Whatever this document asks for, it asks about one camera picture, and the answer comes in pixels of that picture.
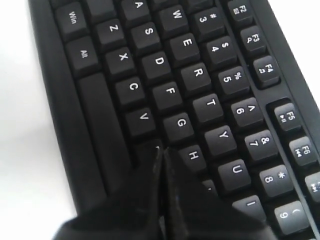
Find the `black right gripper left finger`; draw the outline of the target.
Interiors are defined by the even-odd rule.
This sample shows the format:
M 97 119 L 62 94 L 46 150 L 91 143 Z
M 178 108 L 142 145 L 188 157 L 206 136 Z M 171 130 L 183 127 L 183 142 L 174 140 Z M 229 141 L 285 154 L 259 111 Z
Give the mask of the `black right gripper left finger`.
M 109 199 L 63 223 L 55 240 L 161 240 L 162 147 Z

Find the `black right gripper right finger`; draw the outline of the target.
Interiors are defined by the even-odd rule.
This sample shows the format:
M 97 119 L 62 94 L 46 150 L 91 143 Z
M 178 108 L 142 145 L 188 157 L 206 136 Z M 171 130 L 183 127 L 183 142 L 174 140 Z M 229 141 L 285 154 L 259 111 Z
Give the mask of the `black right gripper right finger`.
M 163 152 L 165 227 L 169 240 L 276 240 L 266 222 L 223 202 L 197 179 L 178 151 Z

